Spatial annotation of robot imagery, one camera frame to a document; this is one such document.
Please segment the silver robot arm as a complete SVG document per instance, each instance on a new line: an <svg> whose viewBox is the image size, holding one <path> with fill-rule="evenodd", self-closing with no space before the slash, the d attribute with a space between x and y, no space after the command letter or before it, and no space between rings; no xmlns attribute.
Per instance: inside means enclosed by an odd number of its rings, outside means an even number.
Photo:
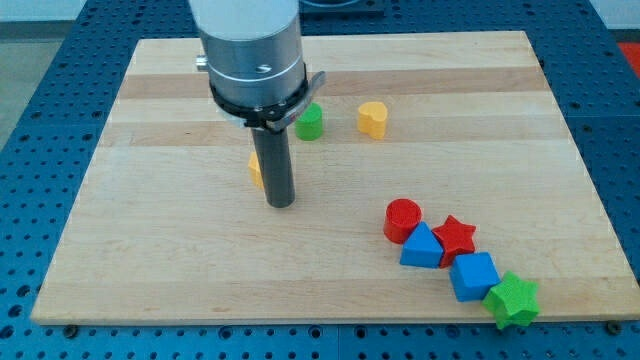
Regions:
<svg viewBox="0 0 640 360"><path fill-rule="evenodd" d="M251 130L267 203L295 201L287 128L325 82L309 77L296 0L190 0L213 100Z"/></svg>

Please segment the black clamp ring mount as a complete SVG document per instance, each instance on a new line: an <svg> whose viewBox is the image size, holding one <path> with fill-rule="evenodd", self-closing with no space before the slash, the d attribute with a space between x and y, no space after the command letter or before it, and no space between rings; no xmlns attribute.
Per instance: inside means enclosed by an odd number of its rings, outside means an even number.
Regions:
<svg viewBox="0 0 640 360"><path fill-rule="evenodd" d="M316 92L326 83L326 73L315 73L311 80L304 78L300 87L289 97L269 106L245 107L224 99L210 84L210 91L222 116L240 128L254 128L281 132L296 122L311 105Z"/></svg>

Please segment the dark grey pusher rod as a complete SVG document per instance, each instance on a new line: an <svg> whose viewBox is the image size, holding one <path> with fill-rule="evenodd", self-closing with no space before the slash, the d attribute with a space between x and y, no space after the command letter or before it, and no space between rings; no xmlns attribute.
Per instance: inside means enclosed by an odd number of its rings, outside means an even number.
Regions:
<svg viewBox="0 0 640 360"><path fill-rule="evenodd" d="M267 203L274 208L290 206L295 200L295 185L287 132L252 129L251 134Z"/></svg>

